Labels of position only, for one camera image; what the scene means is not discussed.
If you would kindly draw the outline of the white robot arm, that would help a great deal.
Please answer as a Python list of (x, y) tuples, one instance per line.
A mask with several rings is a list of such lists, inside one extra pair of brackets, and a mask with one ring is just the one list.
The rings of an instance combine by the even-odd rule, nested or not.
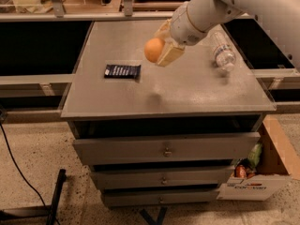
[(300, 0), (190, 0), (155, 36), (177, 46), (194, 46), (213, 27), (243, 13), (255, 17), (294, 67), (300, 68)]

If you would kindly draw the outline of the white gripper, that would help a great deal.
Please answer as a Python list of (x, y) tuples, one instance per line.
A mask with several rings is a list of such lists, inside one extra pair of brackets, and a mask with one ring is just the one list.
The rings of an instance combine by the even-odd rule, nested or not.
[(188, 3), (181, 5), (154, 34), (155, 38), (168, 41), (173, 38), (177, 43), (167, 43), (157, 60), (157, 65), (166, 67), (185, 52), (185, 46), (194, 46), (206, 37), (206, 34), (194, 27), (188, 17)]

